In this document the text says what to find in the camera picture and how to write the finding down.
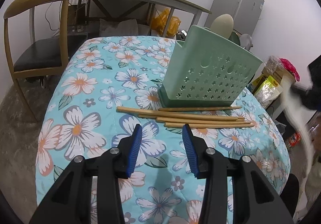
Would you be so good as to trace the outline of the wooden chopstick four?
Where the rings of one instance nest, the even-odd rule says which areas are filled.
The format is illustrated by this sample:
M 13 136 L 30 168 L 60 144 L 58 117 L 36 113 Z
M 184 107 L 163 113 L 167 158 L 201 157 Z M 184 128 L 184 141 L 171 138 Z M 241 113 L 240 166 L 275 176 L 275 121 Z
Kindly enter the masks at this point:
M 182 128 L 186 124 L 183 123 L 165 123 L 165 127 L 169 128 Z M 254 124 L 188 124 L 190 128 L 250 128 Z

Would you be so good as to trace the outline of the wooden chopstick two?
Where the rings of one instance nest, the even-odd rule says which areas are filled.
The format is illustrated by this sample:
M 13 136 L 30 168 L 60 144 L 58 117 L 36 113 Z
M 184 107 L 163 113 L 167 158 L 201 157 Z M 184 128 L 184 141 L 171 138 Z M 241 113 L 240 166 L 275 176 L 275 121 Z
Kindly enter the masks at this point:
M 228 106 L 228 107 L 177 107 L 177 108 L 160 108 L 159 111 L 214 111 L 214 110 L 236 110 L 241 109 L 241 106 Z

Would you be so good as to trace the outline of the wooden chopstick three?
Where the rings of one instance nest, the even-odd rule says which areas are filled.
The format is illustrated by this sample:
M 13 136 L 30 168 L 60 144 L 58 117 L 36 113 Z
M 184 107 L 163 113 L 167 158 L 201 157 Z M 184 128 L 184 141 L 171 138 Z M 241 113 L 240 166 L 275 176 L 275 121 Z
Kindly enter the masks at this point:
M 161 123 L 180 123 L 180 124 L 215 124 L 215 125 L 231 125 L 231 124 L 251 124 L 250 121 L 211 121 L 211 120 L 194 120 L 194 119 L 182 119 L 182 118 L 164 118 L 156 117 L 157 122 Z

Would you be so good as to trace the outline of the yellow green rice bag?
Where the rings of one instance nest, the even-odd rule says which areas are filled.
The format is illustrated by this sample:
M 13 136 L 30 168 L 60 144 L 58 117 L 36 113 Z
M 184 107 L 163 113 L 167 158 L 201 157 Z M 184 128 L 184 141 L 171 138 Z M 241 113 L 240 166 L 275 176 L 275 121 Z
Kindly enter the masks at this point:
M 254 93 L 260 105 L 266 109 L 282 93 L 283 88 L 272 77 L 268 76 Z

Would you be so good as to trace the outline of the floral blue tablecloth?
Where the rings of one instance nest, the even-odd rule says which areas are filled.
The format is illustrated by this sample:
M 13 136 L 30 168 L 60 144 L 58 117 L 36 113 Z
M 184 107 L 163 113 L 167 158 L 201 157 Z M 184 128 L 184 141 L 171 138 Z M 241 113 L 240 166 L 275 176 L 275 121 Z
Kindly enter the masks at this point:
M 116 110 L 161 107 L 157 90 L 174 46 L 174 40 L 161 37 L 99 37 L 77 50 L 53 93 L 39 134 L 38 202 L 75 156 L 100 156 L 141 125 L 135 171 L 119 182 L 125 223 L 199 221 L 205 181 L 190 171 L 181 129 Z M 243 118 L 252 127 L 194 128 L 193 135 L 223 156 L 249 156 L 281 193 L 291 169 L 282 136 L 252 93 L 248 89 L 236 93 L 228 79 L 224 68 L 209 74 L 192 68 L 181 92 L 195 97 L 204 91 L 210 100 L 226 97 L 234 109 L 217 114 Z

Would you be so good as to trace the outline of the cardboard box pink bag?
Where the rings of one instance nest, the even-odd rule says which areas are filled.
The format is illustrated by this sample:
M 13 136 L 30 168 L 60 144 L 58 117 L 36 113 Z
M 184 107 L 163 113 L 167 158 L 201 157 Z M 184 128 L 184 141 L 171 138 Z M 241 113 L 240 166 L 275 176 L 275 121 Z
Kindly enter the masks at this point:
M 278 84 L 281 83 L 285 75 L 291 79 L 292 83 L 300 81 L 300 76 L 295 66 L 288 59 L 275 56 L 269 56 L 262 70 L 262 74 L 266 77 L 271 76 Z

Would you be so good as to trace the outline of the green plastic utensil holder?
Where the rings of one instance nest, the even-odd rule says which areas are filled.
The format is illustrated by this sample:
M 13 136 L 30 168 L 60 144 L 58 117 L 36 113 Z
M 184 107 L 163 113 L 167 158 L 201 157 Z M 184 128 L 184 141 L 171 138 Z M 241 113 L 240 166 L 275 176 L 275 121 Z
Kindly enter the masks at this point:
M 158 89 L 160 102 L 165 108 L 230 106 L 261 64 L 239 45 L 193 25 L 175 43 Z

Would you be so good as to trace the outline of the grey cloth bundle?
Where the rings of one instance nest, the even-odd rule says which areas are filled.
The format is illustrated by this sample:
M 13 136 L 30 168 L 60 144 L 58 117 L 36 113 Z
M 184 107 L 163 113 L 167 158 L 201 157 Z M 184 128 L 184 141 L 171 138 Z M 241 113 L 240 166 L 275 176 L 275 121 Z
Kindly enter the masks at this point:
M 129 19 L 122 22 L 105 21 L 104 19 L 100 19 L 100 37 L 131 35 L 138 35 L 138 24 L 135 19 Z

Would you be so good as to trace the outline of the silver refrigerator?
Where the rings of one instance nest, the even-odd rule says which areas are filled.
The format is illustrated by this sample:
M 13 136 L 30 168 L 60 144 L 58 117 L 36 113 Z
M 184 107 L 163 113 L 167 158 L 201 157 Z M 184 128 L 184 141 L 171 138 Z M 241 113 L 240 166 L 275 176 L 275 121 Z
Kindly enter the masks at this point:
M 229 14 L 234 21 L 234 30 L 240 34 L 252 35 L 263 6 L 264 0 L 213 0 L 205 27 L 209 28 L 218 16 Z

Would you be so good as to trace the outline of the yellow plastic bag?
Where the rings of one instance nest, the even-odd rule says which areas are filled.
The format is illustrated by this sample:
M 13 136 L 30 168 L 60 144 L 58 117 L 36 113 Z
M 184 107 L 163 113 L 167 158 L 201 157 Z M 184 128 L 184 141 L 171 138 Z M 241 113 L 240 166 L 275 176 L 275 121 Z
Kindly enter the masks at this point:
M 161 13 L 156 11 L 155 17 L 151 22 L 151 29 L 155 30 L 159 35 L 162 35 L 169 19 L 170 10 L 166 8 Z M 181 24 L 181 20 L 177 16 L 172 16 L 168 25 L 168 30 L 166 36 L 168 38 L 173 38 L 177 32 L 179 31 L 179 26 Z

